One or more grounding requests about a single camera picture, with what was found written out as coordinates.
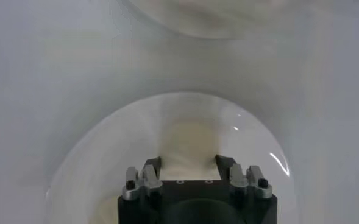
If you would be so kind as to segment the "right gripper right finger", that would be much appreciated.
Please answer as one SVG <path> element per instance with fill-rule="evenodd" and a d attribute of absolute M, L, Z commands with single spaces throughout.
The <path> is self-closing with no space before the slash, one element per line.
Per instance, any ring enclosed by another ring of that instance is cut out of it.
<path fill-rule="evenodd" d="M 216 155 L 215 162 L 221 179 L 228 182 L 233 194 L 252 194 L 259 200 L 272 198 L 272 186 L 259 166 L 251 165 L 243 173 L 241 165 L 231 157 Z"/>

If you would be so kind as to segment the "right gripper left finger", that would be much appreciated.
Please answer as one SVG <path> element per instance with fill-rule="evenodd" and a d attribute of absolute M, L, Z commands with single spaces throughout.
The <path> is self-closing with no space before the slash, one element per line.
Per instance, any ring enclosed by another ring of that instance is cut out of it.
<path fill-rule="evenodd" d="M 136 167 L 128 167 L 126 170 L 126 183 L 122 188 L 123 200 L 137 200 L 143 193 L 147 197 L 161 195 L 163 181 L 159 179 L 161 158 L 148 159 L 139 173 Z"/>

